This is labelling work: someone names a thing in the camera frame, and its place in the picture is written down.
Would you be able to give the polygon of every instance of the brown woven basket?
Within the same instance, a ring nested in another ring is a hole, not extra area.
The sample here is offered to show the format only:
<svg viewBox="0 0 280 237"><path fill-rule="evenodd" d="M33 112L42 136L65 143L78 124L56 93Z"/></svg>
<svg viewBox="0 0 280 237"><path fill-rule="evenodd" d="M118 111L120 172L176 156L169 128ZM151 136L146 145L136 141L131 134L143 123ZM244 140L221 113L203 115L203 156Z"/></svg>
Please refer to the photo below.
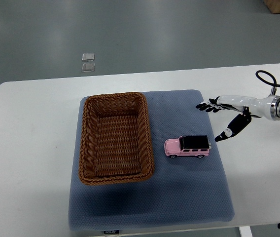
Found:
<svg viewBox="0 0 280 237"><path fill-rule="evenodd" d="M139 92L90 96L84 103L79 158L83 184L143 181L153 174L148 109Z"/></svg>

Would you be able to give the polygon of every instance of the concrete floor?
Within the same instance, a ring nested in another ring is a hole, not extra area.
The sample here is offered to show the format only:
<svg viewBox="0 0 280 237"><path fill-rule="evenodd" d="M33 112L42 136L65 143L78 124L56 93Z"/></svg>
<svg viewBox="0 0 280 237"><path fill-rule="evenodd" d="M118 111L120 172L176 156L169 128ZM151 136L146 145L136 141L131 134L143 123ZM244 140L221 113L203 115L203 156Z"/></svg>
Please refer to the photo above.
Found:
<svg viewBox="0 0 280 237"><path fill-rule="evenodd" d="M94 72L81 72L84 52L95 53ZM0 1L0 84L269 63L280 63L280 14L261 0ZM276 225L252 232L280 236Z"/></svg>

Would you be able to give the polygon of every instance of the robotic finger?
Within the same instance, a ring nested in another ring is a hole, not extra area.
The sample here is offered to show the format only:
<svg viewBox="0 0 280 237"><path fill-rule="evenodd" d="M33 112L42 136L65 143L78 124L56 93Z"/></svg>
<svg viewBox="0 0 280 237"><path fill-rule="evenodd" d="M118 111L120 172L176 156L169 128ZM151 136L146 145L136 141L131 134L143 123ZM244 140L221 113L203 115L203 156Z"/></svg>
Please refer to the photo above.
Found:
<svg viewBox="0 0 280 237"><path fill-rule="evenodd" d="M250 115L248 107L244 107L243 112L238 114L227 126L227 128L214 140L216 142L226 140L230 137L234 137L241 132L250 122L252 117Z"/></svg>

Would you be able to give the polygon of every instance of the toy car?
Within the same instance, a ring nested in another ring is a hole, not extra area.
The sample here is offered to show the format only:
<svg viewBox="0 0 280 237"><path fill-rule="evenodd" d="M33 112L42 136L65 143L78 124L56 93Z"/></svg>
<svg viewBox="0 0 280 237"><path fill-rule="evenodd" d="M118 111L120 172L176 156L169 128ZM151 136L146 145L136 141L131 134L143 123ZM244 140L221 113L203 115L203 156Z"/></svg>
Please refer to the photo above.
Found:
<svg viewBox="0 0 280 237"><path fill-rule="evenodd" d="M210 150L211 143L207 136L180 136L176 139L168 139L164 143L165 154L170 158L203 158L209 155Z"/></svg>

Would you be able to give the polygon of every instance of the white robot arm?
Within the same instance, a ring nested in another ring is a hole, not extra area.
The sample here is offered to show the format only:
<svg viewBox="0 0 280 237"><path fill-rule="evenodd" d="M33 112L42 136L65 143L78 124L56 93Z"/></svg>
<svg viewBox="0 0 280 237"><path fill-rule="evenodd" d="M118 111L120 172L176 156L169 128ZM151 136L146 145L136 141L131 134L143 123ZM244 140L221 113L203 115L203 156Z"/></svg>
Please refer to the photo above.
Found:
<svg viewBox="0 0 280 237"><path fill-rule="evenodd" d="M268 74L273 78L274 83L266 82L258 73ZM215 99L209 99L196 106L197 109L214 113L220 110L234 110L241 112L227 126L227 128L215 138L215 141L222 141L230 137L234 137L241 132L250 122L251 118L265 117L269 120L280 120L280 96L275 95L276 87L280 87L276 83L273 75L266 71L257 71L256 76L263 82L272 85L271 94L263 99L239 95L222 95Z"/></svg>

